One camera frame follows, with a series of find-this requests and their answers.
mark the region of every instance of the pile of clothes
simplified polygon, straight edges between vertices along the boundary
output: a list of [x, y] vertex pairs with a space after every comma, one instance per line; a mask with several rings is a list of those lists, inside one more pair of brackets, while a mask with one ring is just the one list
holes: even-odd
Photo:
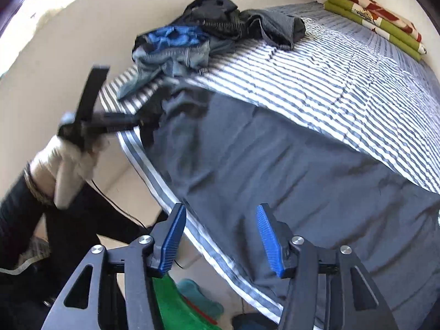
[[265, 9], [240, 11], [231, 0], [194, 0], [170, 25], [136, 37], [132, 58], [138, 76], [122, 85], [117, 98], [135, 93], [161, 74], [189, 76], [208, 66], [209, 56], [235, 51], [242, 39], [263, 39], [293, 50], [305, 36], [302, 19]]
[[422, 35], [407, 19], [385, 9], [374, 0], [327, 0], [324, 9], [361, 24], [413, 57], [426, 54]]

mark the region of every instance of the black sleeve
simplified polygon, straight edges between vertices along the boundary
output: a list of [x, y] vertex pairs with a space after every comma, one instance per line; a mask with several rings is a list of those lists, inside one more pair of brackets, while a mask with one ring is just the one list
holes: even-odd
[[52, 207], [32, 195], [21, 175], [0, 206], [0, 268], [12, 269], [16, 265], [43, 212]]

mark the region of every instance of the patterned fabric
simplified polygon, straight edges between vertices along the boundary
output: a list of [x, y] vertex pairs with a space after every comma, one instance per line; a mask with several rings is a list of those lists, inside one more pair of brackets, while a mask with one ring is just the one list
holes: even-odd
[[388, 32], [382, 30], [381, 28], [371, 24], [370, 22], [362, 19], [362, 17], [352, 13], [351, 11], [347, 11], [343, 9], [342, 7], [336, 6], [329, 1], [326, 1], [324, 3], [324, 9], [327, 11], [331, 11], [333, 13], [337, 13], [338, 15], [344, 16], [349, 20], [355, 21], [358, 24], [361, 24], [362, 26], [367, 27], [369, 30], [377, 33], [378, 35], [385, 38], [387, 41], [390, 41], [393, 45], [399, 47], [402, 51], [413, 57], [417, 62], [419, 62], [422, 58], [419, 52], [412, 49], [408, 45], [404, 44], [402, 41], [397, 39], [396, 37], [390, 35]]
[[[294, 51], [242, 41], [236, 53], [211, 58], [208, 71], [189, 82], [274, 110], [440, 193], [440, 85], [426, 63], [417, 63], [363, 26], [325, 11], [321, 4], [274, 9], [305, 21], [306, 36]], [[135, 75], [132, 67], [103, 87], [100, 100], [105, 110], [133, 114], [162, 83], [155, 80], [136, 96], [117, 102], [118, 89]], [[178, 200], [146, 158], [138, 131], [118, 137], [151, 194], [170, 212]], [[185, 234], [240, 296], [279, 321], [281, 305], [244, 279], [190, 213]]]
[[382, 17], [376, 15], [374, 12], [368, 11], [364, 7], [354, 3], [350, 0], [328, 0], [330, 3], [339, 6], [347, 11], [351, 11], [354, 14], [360, 16], [364, 20], [380, 27], [384, 31], [393, 35], [404, 44], [408, 45], [420, 54], [426, 54], [426, 48], [420, 42], [417, 42], [412, 36], [403, 32], [400, 28], [393, 25], [391, 22], [383, 19]]
[[422, 35], [419, 32], [417, 32], [414, 24], [411, 21], [408, 21], [402, 16], [399, 16], [396, 13], [387, 10], [386, 8], [380, 6], [376, 1], [374, 0], [350, 0], [350, 1], [353, 1], [361, 5], [362, 7], [366, 8], [367, 10], [376, 13], [378, 16], [383, 17], [387, 21], [391, 22], [392, 24], [400, 28], [402, 31], [411, 35], [417, 42], [422, 41]]

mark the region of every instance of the bracelet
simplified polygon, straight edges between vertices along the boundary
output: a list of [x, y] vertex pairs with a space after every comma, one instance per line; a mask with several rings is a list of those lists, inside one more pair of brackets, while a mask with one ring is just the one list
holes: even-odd
[[32, 178], [32, 176], [30, 174], [30, 163], [28, 163], [26, 165], [26, 168], [24, 169], [23, 174], [24, 174], [26, 185], [27, 185], [29, 191], [31, 192], [32, 196], [34, 196], [37, 199], [37, 201], [43, 205], [53, 206], [54, 205], [53, 201], [49, 197], [47, 197], [45, 194], [43, 194], [38, 189], [37, 185], [35, 184], [34, 179]]

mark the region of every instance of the folded blanket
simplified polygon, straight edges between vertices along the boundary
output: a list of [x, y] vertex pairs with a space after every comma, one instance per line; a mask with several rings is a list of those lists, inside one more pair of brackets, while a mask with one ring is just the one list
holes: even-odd
[[364, 7], [358, 5], [357, 3], [350, 0], [328, 0], [332, 4], [342, 7], [344, 10], [351, 11], [354, 14], [362, 17], [364, 20], [373, 23], [374, 25], [380, 27], [382, 30], [393, 35], [397, 39], [401, 40], [407, 44], [412, 49], [416, 50], [420, 54], [426, 54], [426, 48], [420, 42], [417, 42], [409, 34], [403, 32], [400, 28], [393, 25], [391, 22], [383, 19], [382, 17], [376, 15], [374, 12], [368, 11]]
[[408, 21], [402, 16], [399, 16], [396, 13], [387, 10], [386, 8], [380, 6], [376, 1], [374, 0], [350, 0], [350, 1], [353, 1], [361, 5], [362, 7], [366, 8], [368, 11], [374, 12], [380, 17], [391, 22], [393, 25], [397, 26], [402, 31], [411, 35], [417, 42], [422, 41], [422, 35], [415, 29], [415, 26], [411, 21]]
[[383, 38], [390, 41], [396, 47], [399, 47], [403, 52], [405, 52], [408, 55], [410, 55], [411, 57], [413, 57], [417, 62], [419, 62], [422, 59], [422, 56], [419, 52], [415, 51], [414, 49], [412, 49], [407, 44], [403, 43], [401, 40], [397, 39], [393, 35], [390, 35], [388, 32], [371, 24], [370, 22], [364, 20], [363, 18], [359, 17], [358, 15], [355, 15], [353, 12], [347, 11], [347, 10], [343, 9], [342, 7], [336, 6], [328, 1], [326, 1], [324, 3], [324, 9], [327, 11], [336, 13], [337, 15], [341, 15], [343, 17], [346, 17], [349, 20], [355, 21], [356, 23], [361, 24], [362, 26], [369, 28], [371, 31], [376, 32], [378, 35], [380, 35]]

